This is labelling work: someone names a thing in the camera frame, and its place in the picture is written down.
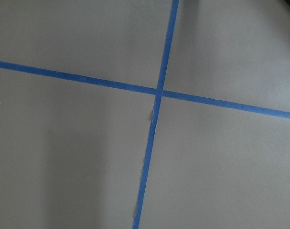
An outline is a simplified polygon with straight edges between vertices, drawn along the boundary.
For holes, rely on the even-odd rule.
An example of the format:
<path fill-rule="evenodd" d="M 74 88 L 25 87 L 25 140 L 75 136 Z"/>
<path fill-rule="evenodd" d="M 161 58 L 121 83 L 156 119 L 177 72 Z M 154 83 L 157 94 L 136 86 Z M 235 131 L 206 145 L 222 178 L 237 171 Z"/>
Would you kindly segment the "blue tape line lengthwise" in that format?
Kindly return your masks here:
<path fill-rule="evenodd" d="M 163 55 L 161 59 L 159 78 L 157 82 L 154 105 L 152 109 L 152 120 L 150 123 L 148 141 L 146 144 L 146 151 L 145 151 L 145 156 L 143 160 L 142 173 L 140 176 L 139 192 L 138 192 L 136 210 L 135 210 L 133 224 L 132 224 L 133 229 L 138 229 L 140 226 L 142 207 L 143 207 L 148 174 L 149 174 L 149 169 L 150 169 L 150 161 L 151 161 L 151 155 L 152 155 L 153 146 L 154 146 L 155 133 L 156 133 L 157 123 L 158 123 L 158 118 L 159 118 L 162 93 L 164 89 L 169 56 L 171 52 L 172 39 L 173 39 L 173 33 L 174 33 L 174 28 L 175 28 L 178 5 L 179 5 L 178 0 L 172 1 L 169 21 L 168 21 L 168 26 L 167 26 L 167 32 L 166 32 L 166 37 L 165 37 L 165 43 L 164 43 L 164 48 L 163 48 Z"/>

